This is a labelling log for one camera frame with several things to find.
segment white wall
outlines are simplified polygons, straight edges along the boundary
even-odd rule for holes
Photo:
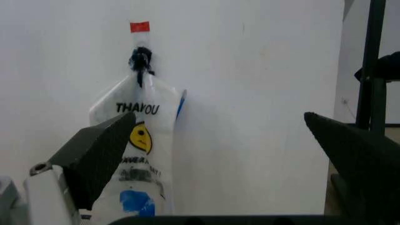
[[[323,213],[327,158],[305,111],[333,116],[341,0],[0,3],[0,171],[19,188],[122,79],[128,20],[150,20],[176,126],[180,214]]]
[[[343,22],[334,113],[334,118],[343,122],[355,122],[351,112],[354,116],[357,113],[359,82],[354,78],[354,73],[361,68],[363,63],[369,7],[369,0],[354,0]],[[400,1],[387,0],[380,57],[400,51],[399,21]],[[400,83],[389,83],[387,85],[387,123],[400,123],[399,96]],[[343,99],[348,101],[347,106],[342,103]]]

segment red label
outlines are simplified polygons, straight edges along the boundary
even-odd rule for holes
[[[150,23],[148,21],[131,23],[131,33],[149,32],[149,31],[150,31]]]

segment yellow smiley face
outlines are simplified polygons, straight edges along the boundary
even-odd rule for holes
[[[144,126],[144,122],[137,123],[129,136],[129,141],[136,148],[149,154],[152,147],[152,140],[150,133]]]

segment white plastic bag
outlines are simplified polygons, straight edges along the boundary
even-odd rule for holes
[[[143,39],[136,43],[136,47],[148,47]],[[147,70],[140,87],[138,73],[130,71],[92,106],[91,125],[127,111],[136,115],[121,163],[94,203],[92,222],[108,224],[126,216],[172,213],[171,148],[183,94],[185,91],[166,85]]]

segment black metal pole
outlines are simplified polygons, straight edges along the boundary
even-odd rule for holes
[[[385,106],[382,107],[385,102],[382,102],[382,91],[386,92],[386,83],[383,85],[381,79],[374,81],[374,77],[379,56],[385,4],[386,0],[371,0],[370,2],[356,118],[357,127],[362,129],[370,127],[371,118],[371,128],[382,134],[385,130]]]

